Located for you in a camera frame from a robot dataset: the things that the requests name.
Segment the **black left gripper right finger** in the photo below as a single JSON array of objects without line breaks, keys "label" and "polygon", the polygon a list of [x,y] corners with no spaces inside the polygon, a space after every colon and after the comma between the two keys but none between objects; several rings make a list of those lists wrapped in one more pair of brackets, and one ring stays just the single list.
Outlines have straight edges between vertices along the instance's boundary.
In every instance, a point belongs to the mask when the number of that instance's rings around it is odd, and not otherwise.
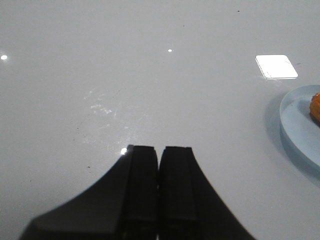
[{"label": "black left gripper right finger", "polygon": [[190,147],[167,146],[159,166],[159,239],[252,240]]}]

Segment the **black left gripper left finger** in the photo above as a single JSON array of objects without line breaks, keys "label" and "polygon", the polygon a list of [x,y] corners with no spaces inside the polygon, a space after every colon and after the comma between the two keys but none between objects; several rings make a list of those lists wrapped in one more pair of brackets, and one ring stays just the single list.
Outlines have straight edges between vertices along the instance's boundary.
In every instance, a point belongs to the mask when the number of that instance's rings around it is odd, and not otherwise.
[{"label": "black left gripper left finger", "polygon": [[155,240],[158,160],[152,146],[128,145],[95,184],[34,218],[22,240]]}]

